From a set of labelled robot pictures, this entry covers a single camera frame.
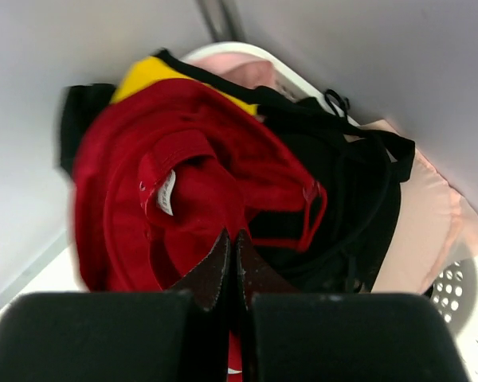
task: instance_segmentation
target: pile of clothes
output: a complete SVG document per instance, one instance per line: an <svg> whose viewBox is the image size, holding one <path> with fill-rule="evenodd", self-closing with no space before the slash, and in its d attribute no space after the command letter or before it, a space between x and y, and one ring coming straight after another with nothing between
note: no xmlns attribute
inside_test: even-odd
<svg viewBox="0 0 478 382"><path fill-rule="evenodd" d="M90 291L165 290L223 228L302 292L424 293L457 243L478 254L478 216L412 140L353 126L331 90L334 113L277 86L257 57L164 49L119 86L68 89L60 160Z"/></svg>

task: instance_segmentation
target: peach fabric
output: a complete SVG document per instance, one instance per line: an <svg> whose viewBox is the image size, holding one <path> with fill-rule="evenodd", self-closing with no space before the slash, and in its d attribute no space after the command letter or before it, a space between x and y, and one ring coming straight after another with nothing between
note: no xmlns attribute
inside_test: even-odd
<svg viewBox="0 0 478 382"><path fill-rule="evenodd" d="M386 120L363 126L393 131ZM448 265L478 255L478 215L417 149L390 248L372 292L425 292Z"/></svg>
<svg viewBox="0 0 478 382"><path fill-rule="evenodd" d="M245 88L276 88L276 71L272 62L248 53L216 53L189 64Z"/></svg>

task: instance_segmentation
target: laundry basket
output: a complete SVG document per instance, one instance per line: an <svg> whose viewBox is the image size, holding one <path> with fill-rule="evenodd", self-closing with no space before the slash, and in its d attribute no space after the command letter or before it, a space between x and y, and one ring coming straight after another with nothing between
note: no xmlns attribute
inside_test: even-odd
<svg viewBox="0 0 478 382"><path fill-rule="evenodd" d="M183 60L200 60L215 53L248 53L271 61L276 70L277 86L281 93L291 100L315 97L324 109L331 112L321 92L272 54L254 45L240 42L211 44L193 51ZM351 118L349 122L358 126ZM474 346L478 337L478 256L446 268L435 282L431 301L448 324L463 357L466 357L464 352Z"/></svg>

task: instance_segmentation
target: yellow fabric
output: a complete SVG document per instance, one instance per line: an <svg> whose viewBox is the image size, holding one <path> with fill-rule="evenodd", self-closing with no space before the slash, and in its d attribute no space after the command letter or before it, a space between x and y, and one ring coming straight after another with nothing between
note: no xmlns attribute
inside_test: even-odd
<svg viewBox="0 0 478 382"><path fill-rule="evenodd" d="M185 76L172 69L165 64L163 60L157 57L147 57L137 63L133 64L129 72L122 80L122 83L117 88L112 97L111 103L117 103L122 99L132 96L136 92L152 85L160 80L168 80L171 78L187 78L195 80L191 77ZM234 102L238 107L246 111L250 115L257 114L257 105L250 105L224 92L220 92L226 98Z"/></svg>

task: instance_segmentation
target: black cloth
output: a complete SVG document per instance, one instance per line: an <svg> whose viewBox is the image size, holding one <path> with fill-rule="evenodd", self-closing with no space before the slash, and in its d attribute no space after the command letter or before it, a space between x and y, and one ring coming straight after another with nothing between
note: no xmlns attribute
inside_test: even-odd
<svg viewBox="0 0 478 382"><path fill-rule="evenodd" d="M305 253L257 250L302 291L352 291L358 285L371 290L397 225L400 182L410 177L414 142L385 131L362 131L326 113L316 99L297 106L305 110L260 107L259 114L327 190L326 214ZM361 139L347 142L344 134ZM249 227L255 236L283 232L297 237L300 221L262 213Z"/></svg>
<svg viewBox="0 0 478 382"><path fill-rule="evenodd" d="M66 89L59 122L60 167L72 177L72 164L88 127L110 103L112 84L77 85Z"/></svg>

